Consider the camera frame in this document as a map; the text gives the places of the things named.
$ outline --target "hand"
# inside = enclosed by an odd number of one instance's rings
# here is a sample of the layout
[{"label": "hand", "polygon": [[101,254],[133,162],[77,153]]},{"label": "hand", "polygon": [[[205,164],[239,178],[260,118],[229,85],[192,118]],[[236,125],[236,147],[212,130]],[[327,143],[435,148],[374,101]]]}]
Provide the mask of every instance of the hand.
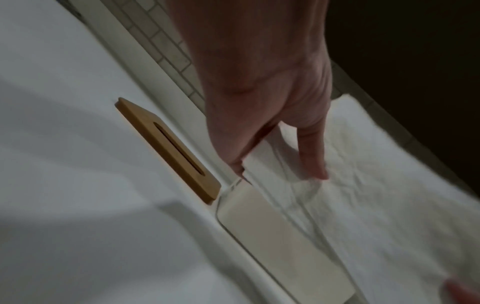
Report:
[{"label": "hand", "polygon": [[307,171],[328,179],[327,1],[175,0],[169,7],[201,80],[208,131],[222,160],[241,175],[242,158],[284,121],[298,128]]},{"label": "hand", "polygon": [[453,280],[447,280],[445,288],[456,304],[480,304],[480,294],[466,289]]}]

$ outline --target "dark background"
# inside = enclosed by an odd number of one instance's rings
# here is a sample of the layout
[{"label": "dark background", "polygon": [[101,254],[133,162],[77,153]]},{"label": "dark background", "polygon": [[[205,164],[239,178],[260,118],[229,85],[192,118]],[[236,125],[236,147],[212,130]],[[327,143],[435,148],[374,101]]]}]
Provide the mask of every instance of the dark background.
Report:
[{"label": "dark background", "polygon": [[474,1],[332,0],[332,59],[480,194],[480,9]]}]

